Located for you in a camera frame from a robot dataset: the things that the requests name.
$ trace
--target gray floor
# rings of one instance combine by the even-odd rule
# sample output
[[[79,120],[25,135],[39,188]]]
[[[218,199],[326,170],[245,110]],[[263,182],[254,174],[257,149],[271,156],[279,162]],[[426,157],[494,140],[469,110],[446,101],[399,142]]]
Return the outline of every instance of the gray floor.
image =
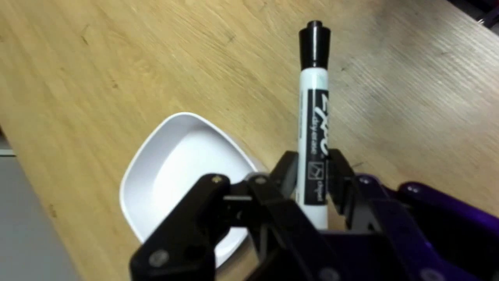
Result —
[[[79,279],[14,153],[0,137],[0,281]]]

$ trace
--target dry erase marker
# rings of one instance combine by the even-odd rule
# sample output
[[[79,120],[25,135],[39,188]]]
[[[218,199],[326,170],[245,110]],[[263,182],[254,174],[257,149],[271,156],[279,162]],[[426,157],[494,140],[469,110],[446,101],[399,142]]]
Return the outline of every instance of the dry erase marker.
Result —
[[[309,21],[299,31],[299,126],[296,199],[318,229],[327,228],[327,59],[329,28]]]

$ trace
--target wooden table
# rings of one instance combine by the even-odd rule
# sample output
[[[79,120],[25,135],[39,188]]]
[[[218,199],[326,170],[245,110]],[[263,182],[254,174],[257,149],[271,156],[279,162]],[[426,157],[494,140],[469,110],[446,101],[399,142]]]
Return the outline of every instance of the wooden table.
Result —
[[[330,146],[499,215],[499,37],[443,0],[3,0],[0,124],[82,279],[126,279],[118,185],[167,115],[207,117],[268,168],[296,148],[310,18],[334,32]]]

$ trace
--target wood grain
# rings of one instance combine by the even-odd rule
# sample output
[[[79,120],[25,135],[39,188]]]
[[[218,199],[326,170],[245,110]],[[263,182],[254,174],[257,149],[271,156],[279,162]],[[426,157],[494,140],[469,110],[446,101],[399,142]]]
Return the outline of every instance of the wood grain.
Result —
[[[334,32],[330,146],[499,215],[499,39],[446,1],[3,0],[0,123],[82,279],[128,277],[118,185],[167,115],[207,117],[268,168],[296,148],[310,18]]]

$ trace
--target white dish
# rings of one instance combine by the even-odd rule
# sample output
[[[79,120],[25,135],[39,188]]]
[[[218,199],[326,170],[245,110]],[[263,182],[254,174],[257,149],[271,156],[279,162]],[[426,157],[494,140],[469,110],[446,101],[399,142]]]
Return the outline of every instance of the white dish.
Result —
[[[257,165],[206,118],[179,112],[164,120],[132,157],[120,185],[121,210],[140,242],[173,210],[204,173],[242,181]],[[248,235],[231,228],[215,248],[220,267]]]

